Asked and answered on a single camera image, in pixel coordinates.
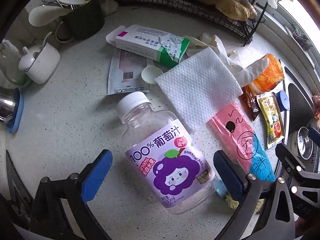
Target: white bottle cap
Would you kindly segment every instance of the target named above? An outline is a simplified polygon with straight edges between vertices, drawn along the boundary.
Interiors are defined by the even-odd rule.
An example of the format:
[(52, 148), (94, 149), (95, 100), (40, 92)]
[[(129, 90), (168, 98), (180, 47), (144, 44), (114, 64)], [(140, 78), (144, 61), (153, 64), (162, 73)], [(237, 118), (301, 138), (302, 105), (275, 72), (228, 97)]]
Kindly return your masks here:
[(143, 103), (150, 103), (150, 101), (142, 92), (133, 92), (122, 98), (116, 108), (121, 121), (132, 109)]

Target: white tissue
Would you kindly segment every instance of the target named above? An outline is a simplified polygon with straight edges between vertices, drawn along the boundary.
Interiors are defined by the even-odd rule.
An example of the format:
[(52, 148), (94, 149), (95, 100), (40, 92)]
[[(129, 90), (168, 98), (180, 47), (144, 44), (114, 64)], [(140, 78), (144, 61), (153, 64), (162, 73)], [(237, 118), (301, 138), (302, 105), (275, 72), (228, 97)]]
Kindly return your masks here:
[(156, 81), (191, 132), (242, 94), (236, 79), (211, 48), (184, 60)]

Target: yellow sauce packet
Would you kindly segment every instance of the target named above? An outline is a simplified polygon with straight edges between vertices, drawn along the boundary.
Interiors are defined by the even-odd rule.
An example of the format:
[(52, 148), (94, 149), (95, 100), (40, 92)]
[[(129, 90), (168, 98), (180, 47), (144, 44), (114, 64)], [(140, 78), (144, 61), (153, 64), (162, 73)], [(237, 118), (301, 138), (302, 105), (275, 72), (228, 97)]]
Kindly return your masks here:
[(268, 143), (271, 148), (284, 138), (284, 128), (276, 96), (273, 93), (257, 95), (257, 101), (267, 123)]

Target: green leaf graphic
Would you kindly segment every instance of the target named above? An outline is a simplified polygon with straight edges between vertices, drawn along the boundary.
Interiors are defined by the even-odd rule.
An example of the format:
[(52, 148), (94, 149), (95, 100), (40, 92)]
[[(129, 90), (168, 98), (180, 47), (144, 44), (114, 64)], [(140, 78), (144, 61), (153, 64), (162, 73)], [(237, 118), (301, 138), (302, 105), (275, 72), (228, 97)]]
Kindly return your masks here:
[(171, 150), (167, 151), (164, 154), (164, 156), (167, 158), (175, 158), (178, 156), (178, 154), (179, 154), (179, 151), (171, 149)]

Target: latex glove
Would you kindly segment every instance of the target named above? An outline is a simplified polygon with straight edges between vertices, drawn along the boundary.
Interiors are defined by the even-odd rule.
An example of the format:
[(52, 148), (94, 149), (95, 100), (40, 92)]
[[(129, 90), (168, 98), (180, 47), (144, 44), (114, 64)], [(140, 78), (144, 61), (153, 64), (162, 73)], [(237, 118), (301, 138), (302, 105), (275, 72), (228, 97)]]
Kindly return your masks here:
[(260, 76), (262, 72), (265, 71), (268, 65), (269, 59), (261, 58), (248, 67), (244, 68), (242, 71), (233, 73), (233, 76), (239, 83), (239, 86), (244, 87), (246, 85), (249, 85), (253, 80)]
[(247, 68), (244, 68), (241, 63), (240, 55), (233, 51), (228, 57), (222, 41), (216, 35), (210, 36), (209, 34), (204, 33), (200, 37), (200, 40), (188, 36), (185, 36), (185, 38), (190, 40), (190, 44), (186, 51), (186, 54), (189, 57), (197, 54), (207, 47), (210, 47), (218, 55), (227, 69), (233, 74), (240, 87), (244, 87), (250, 84), (253, 80), (255, 80), (259, 75), (262, 74), (262, 72), (267, 68), (269, 64), (269, 59), (263, 58), (257, 60)]

